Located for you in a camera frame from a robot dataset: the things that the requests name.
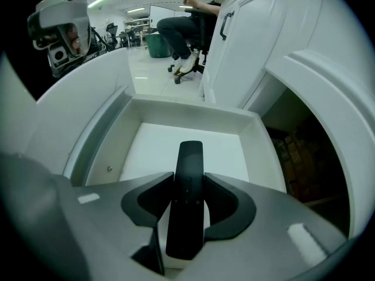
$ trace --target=ceiling light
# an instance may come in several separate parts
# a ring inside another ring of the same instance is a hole
[[[103,0],[95,0],[93,3],[91,3],[88,8],[92,8],[93,6],[97,5],[99,2],[101,2]]]
[[[137,9],[133,9],[132,11],[128,11],[128,12],[138,12],[138,11],[142,11],[144,10],[145,8],[142,7],[142,8],[137,8]]]

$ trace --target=white shoe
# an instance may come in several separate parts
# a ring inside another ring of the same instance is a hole
[[[182,59],[181,60],[182,66],[180,68],[180,72],[185,73],[185,74],[190,72],[195,65],[195,61],[197,60],[197,57],[198,57],[197,53],[192,52],[192,54],[187,59]]]
[[[180,73],[180,68],[182,66],[182,62],[181,62],[181,57],[179,57],[178,59],[175,60],[175,62],[173,63],[174,67],[173,67],[173,75],[176,75],[178,73]]]

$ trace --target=cabinet handle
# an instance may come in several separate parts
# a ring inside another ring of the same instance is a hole
[[[221,29],[220,29],[220,35],[221,37],[223,38],[223,40],[226,40],[227,39],[227,36],[224,34],[224,28],[225,28],[225,24],[227,22],[227,18],[228,17],[231,17],[234,15],[234,11],[230,12],[230,13],[227,13],[224,17],[224,21],[223,21],[223,24],[221,25]]]

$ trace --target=green trash bin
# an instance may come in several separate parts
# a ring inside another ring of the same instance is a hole
[[[148,53],[153,59],[171,56],[168,44],[158,32],[146,35],[146,42]]]

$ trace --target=black pants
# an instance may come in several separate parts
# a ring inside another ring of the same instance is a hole
[[[187,59],[191,52],[186,44],[186,38],[191,35],[198,35],[199,28],[192,18],[179,16],[175,18],[166,18],[158,22],[158,32],[173,49],[173,59]]]

